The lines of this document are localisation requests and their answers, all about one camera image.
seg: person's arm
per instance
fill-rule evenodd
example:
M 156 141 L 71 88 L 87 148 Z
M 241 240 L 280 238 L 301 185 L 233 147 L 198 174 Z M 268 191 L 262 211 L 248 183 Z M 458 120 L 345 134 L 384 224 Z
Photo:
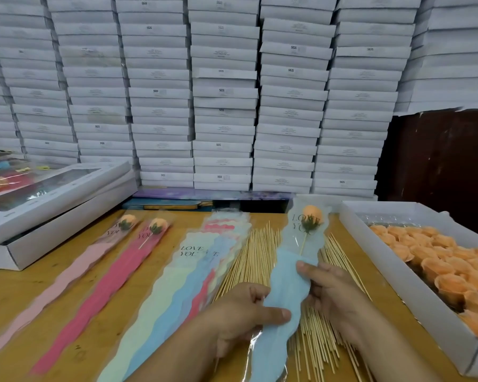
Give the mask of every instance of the person's arm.
M 312 280 L 307 301 L 357 346 L 378 382 L 441 382 L 347 272 L 304 262 L 298 262 L 297 270 Z
M 259 284 L 235 286 L 179 327 L 126 381 L 198 382 L 213 359 L 224 357 L 237 341 L 251 339 L 255 327 L 290 320 L 290 311 L 261 305 L 269 291 Z

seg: right hand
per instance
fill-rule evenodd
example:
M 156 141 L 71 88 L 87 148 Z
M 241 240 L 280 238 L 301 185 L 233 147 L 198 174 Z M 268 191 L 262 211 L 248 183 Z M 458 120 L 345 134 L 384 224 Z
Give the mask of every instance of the right hand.
M 299 261 L 296 267 L 301 276 L 311 280 L 306 301 L 320 311 L 344 339 L 360 347 L 362 327 L 379 312 L 352 277 L 341 268 L 325 263 L 315 267 Z

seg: forearm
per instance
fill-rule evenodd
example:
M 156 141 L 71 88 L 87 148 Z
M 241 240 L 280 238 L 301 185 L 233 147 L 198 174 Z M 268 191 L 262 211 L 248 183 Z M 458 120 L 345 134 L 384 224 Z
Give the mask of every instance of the forearm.
M 361 355 L 378 382 L 441 382 L 400 332 L 377 310 L 360 323 Z
M 127 382 L 198 382 L 216 355 L 216 333 L 203 314 L 183 324 Z

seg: pile of bamboo sticks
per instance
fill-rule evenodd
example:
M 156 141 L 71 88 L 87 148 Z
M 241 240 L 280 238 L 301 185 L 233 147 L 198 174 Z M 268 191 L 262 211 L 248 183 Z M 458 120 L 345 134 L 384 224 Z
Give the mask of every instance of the pile of bamboo sticks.
M 225 276 L 215 300 L 242 282 L 268 286 L 269 276 L 276 263 L 276 248 L 280 241 L 280 231 L 274 231 L 270 225 L 263 229 L 253 229 L 247 243 Z M 368 295 L 354 266 L 333 235 L 326 238 L 325 247 L 320 250 L 319 255 L 321 261 L 336 265 L 350 273 L 358 287 Z M 359 371 L 360 363 L 354 347 L 341 337 L 325 317 L 309 306 L 302 307 L 301 323 L 287 345 L 289 356 L 294 357 L 297 369 L 289 369 L 288 373 L 291 374 L 295 371 L 298 381 L 324 382 L 324 366 L 326 364 L 331 367 L 333 374 L 336 373 L 340 361 L 339 348 L 343 347 L 347 351 L 358 381 L 363 382 Z M 366 370 L 370 382 L 372 382 L 373 378 L 368 367 Z

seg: blue paper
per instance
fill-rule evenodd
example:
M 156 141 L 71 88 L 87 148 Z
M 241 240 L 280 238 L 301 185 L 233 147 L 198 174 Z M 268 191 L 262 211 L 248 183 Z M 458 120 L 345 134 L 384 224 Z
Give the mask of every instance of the blue paper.
M 283 373 L 287 361 L 287 340 L 298 329 L 301 302 L 310 291 L 310 280 L 297 273 L 296 263 L 318 263 L 317 256 L 309 259 L 284 248 L 276 251 L 276 257 L 278 262 L 271 272 L 271 293 L 263 305 L 286 308 L 292 317 L 284 325 L 263 327 L 253 349 L 250 382 L 276 382 Z
M 154 322 L 151 334 L 133 355 L 123 380 L 133 374 L 178 329 L 185 317 L 189 315 L 191 301 L 201 290 L 210 269 L 213 266 L 218 266 L 220 260 L 230 252 L 236 243 L 235 239 L 227 238 L 226 235 L 216 238 L 207 254 L 198 261 L 195 269 L 187 276 L 185 284 L 174 293 L 170 306 Z

